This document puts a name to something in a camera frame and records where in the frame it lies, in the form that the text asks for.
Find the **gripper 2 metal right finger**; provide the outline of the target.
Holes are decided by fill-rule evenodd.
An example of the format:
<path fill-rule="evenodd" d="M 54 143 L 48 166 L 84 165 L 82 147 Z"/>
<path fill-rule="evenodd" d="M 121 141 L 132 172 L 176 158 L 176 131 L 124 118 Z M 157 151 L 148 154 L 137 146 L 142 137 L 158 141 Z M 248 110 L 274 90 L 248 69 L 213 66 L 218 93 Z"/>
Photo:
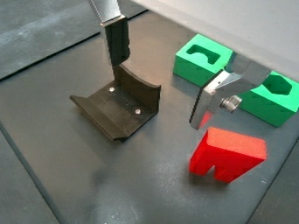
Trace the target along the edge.
<path fill-rule="evenodd" d="M 238 94 L 256 88 L 269 73 L 269 68 L 232 53 L 224 69 L 200 89 L 190 112 L 190 126 L 197 130 L 218 108 L 232 112 L 241 102 Z"/>

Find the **gripper 2 left finger with black pad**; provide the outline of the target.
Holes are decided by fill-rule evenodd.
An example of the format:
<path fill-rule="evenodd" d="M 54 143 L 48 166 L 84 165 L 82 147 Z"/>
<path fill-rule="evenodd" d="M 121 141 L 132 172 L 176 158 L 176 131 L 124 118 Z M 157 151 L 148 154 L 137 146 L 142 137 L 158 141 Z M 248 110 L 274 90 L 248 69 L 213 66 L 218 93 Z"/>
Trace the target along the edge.
<path fill-rule="evenodd" d="M 117 0 L 88 0 L 88 3 L 98 19 L 110 66 L 114 67 L 129 57 L 126 17 L 120 12 Z"/>

